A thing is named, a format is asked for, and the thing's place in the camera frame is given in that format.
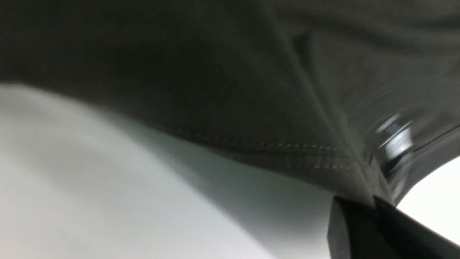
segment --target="black object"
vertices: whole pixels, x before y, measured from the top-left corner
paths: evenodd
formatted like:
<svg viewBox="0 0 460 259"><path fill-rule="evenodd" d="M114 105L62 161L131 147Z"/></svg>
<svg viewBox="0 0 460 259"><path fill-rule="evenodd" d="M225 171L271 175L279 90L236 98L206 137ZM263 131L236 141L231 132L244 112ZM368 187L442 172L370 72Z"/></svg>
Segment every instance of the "black object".
<svg viewBox="0 0 460 259"><path fill-rule="evenodd" d="M335 197L328 242L332 259L458 259L460 247L374 197L375 208Z"/></svg>

